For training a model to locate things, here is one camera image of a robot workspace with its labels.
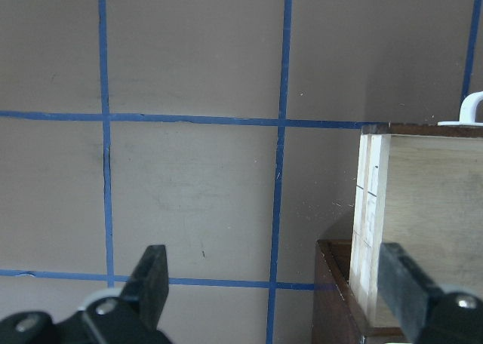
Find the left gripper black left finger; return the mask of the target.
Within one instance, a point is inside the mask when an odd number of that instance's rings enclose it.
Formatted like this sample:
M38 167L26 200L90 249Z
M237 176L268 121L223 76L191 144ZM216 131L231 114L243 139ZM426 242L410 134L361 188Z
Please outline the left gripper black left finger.
M119 297L147 328L157 328L168 298L167 251L163 244L149 245L136 264Z

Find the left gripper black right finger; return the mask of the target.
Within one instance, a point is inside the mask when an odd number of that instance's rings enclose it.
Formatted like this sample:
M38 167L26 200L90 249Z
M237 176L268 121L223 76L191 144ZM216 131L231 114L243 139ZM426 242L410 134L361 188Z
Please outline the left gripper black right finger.
M402 333L415 343L443 290L395 242L380 245L377 287Z

